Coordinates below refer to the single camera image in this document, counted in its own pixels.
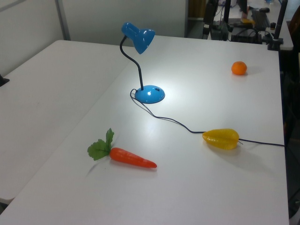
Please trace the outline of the dark robot gripper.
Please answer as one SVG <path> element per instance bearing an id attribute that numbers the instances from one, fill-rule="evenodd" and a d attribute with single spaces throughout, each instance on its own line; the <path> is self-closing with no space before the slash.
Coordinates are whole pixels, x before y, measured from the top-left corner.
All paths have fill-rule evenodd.
<path id="1" fill-rule="evenodd" d="M 211 24 L 213 22 L 213 18 L 214 18 L 214 3 L 208 2 L 206 4 L 204 18 L 203 18 L 203 22 L 205 23 L 203 25 L 203 30 L 202 30 L 202 38 L 203 39 L 205 37 L 207 37 L 207 39 L 210 39 L 210 25 L 209 24 Z"/>

